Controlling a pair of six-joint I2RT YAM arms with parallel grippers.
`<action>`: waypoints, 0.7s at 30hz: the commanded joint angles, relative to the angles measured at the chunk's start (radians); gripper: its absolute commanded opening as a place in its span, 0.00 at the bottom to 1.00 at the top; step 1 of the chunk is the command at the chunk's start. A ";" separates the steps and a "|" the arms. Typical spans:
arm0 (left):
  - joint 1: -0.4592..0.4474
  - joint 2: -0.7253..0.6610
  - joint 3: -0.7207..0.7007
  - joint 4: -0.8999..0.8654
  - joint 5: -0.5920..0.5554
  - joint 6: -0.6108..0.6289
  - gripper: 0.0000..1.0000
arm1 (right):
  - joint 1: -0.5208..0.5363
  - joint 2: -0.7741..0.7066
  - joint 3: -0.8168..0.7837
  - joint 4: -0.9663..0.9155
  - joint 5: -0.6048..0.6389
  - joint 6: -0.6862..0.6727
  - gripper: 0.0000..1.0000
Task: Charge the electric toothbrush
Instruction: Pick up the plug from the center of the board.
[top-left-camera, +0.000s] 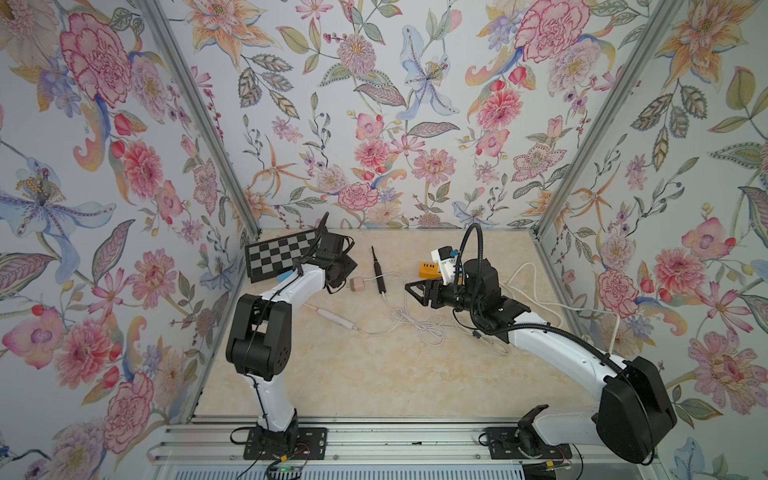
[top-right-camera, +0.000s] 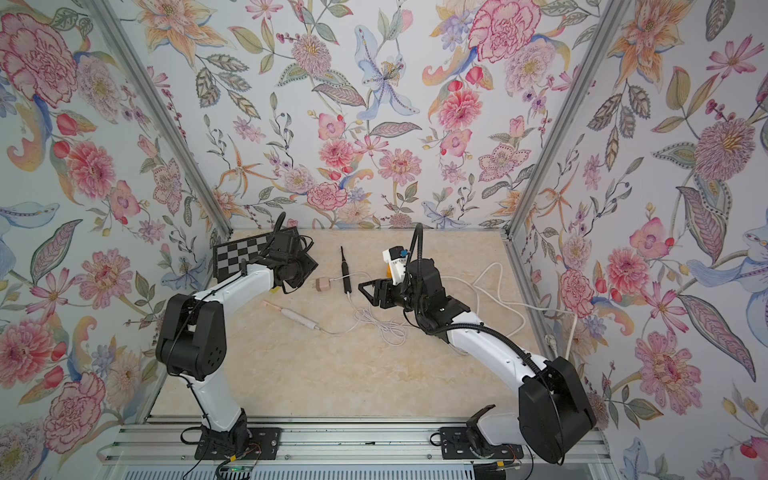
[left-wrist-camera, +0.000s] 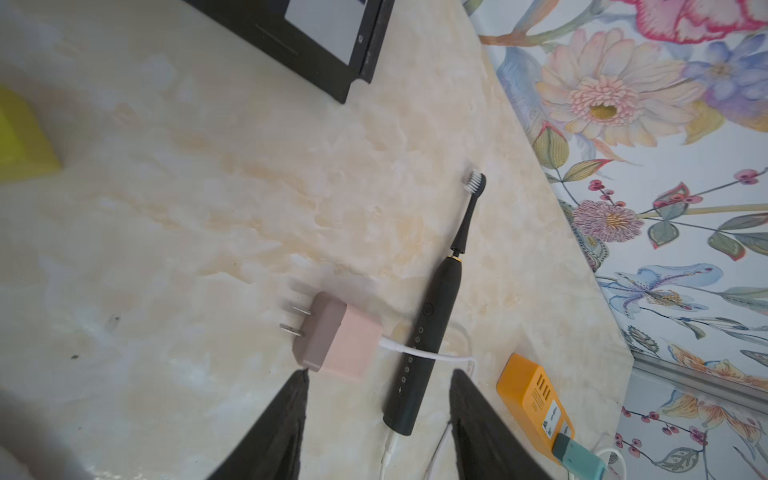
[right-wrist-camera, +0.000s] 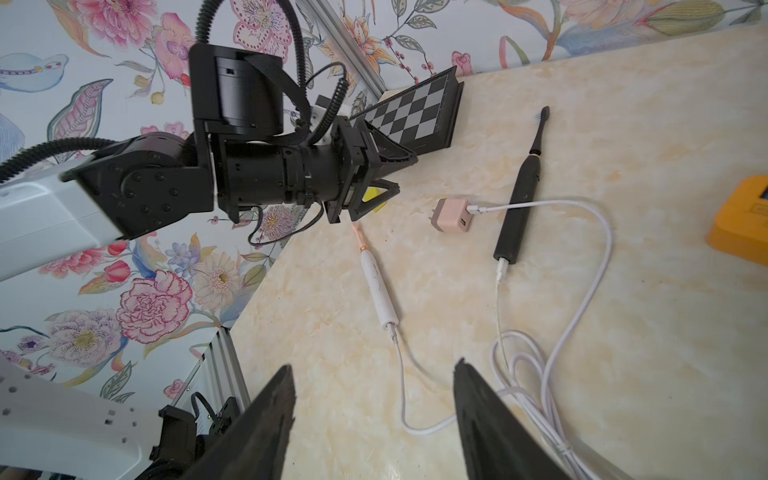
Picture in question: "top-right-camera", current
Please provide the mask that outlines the white pink electric toothbrush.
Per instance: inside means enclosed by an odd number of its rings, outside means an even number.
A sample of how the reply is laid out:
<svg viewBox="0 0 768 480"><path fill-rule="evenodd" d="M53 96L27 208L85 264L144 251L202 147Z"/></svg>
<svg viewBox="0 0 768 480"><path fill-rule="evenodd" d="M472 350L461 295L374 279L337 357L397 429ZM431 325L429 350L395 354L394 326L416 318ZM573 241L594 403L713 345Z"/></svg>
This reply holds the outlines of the white pink electric toothbrush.
<svg viewBox="0 0 768 480"><path fill-rule="evenodd" d="M316 331L320 331L321 330L321 327L316 322L314 322L313 320L310 320L309 318L307 318L307 317L303 316L302 314L297 313L297 312L295 312L295 311L293 311L291 309L281 307L281 306L276 305L276 304L274 304L272 302L269 302L267 300L263 300L262 304L265 307L270 308L270 309L275 310L276 312L280 313L283 317L285 317L287 319L290 319L290 320L296 322L297 324L302 325L303 327L305 327L305 328L307 328L309 330L316 330Z"/></svg>

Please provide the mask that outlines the pink USB charger block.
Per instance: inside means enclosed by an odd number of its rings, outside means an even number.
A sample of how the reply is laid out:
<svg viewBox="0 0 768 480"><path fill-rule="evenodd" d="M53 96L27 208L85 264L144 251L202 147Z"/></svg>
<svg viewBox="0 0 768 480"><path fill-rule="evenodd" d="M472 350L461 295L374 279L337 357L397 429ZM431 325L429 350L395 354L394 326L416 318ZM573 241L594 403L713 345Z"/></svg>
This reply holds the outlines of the pink USB charger block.
<svg viewBox="0 0 768 480"><path fill-rule="evenodd" d="M331 289L331 281L329 278L322 277L315 281L315 288L318 292L324 292Z"/></svg>

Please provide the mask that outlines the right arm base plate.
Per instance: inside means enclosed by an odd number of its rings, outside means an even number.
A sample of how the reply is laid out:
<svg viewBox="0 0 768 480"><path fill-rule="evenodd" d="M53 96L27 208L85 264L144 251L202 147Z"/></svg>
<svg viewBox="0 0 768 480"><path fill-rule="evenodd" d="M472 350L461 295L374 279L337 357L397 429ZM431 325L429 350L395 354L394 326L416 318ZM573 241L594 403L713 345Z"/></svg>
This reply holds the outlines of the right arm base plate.
<svg viewBox="0 0 768 480"><path fill-rule="evenodd" d="M491 445L478 431L469 427L441 427L429 442L441 450L444 460L501 460L525 458L520 445Z"/></svg>

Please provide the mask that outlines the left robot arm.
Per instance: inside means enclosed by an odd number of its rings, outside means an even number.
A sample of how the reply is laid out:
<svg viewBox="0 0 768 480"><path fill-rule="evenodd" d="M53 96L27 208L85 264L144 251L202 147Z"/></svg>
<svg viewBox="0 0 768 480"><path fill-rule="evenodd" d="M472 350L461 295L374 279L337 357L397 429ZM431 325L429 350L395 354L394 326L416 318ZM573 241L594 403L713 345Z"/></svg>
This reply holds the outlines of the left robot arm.
<svg viewBox="0 0 768 480"><path fill-rule="evenodd" d="M296 291L318 266L309 255L314 241L286 226L285 219L280 214L267 233L214 246L216 284L167 302L155 357L169 376L185 384L200 408L197 460L239 459L260 449L221 366L227 355L227 318L274 289Z"/></svg>

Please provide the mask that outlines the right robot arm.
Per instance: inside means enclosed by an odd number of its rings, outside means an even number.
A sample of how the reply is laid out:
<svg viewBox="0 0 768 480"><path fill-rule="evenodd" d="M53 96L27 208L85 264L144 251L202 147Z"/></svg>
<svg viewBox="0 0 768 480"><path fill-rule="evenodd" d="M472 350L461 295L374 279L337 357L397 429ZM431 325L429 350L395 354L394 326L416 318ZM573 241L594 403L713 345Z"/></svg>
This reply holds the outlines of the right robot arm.
<svg viewBox="0 0 768 480"><path fill-rule="evenodd" d="M384 251L388 277L359 284L359 292L374 307L401 308L418 330L473 357L516 394L516 410L488 405L466 421L473 453L486 456L493 447L518 445L547 463L562 464L597 425L575 367L562 356L548 360L523 349L449 295L423 246L423 229L416 227L409 247Z"/></svg>

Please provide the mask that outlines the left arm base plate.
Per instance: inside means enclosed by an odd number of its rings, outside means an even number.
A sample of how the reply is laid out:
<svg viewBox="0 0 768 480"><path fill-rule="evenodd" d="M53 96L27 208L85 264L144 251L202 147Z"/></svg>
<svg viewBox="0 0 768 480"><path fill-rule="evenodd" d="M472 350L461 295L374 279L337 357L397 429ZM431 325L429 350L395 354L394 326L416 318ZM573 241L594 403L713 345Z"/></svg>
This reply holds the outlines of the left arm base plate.
<svg viewBox="0 0 768 480"><path fill-rule="evenodd" d="M201 427L200 439L195 441L195 460L219 460L235 457L239 460L275 460L283 430L254 428L248 432L216 432Z"/></svg>

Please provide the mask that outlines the black electric toothbrush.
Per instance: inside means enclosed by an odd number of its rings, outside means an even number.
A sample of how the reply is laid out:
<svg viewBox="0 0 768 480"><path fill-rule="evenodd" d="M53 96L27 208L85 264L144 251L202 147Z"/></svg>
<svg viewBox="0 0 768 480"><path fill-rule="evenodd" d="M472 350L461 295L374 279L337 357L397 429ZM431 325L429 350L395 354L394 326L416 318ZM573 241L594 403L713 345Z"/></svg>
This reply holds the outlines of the black electric toothbrush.
<svg viewBox="0 0 768 480"><path fill-rule="evenodd" d="M340 255L341 255L341 272L342 272L341 280L343 284L343 289L344 289L344 293L349 295L353 291L351 276L350 276L351 272L349 270L349 265L348 265L343 247L340 248Z"/></svg>

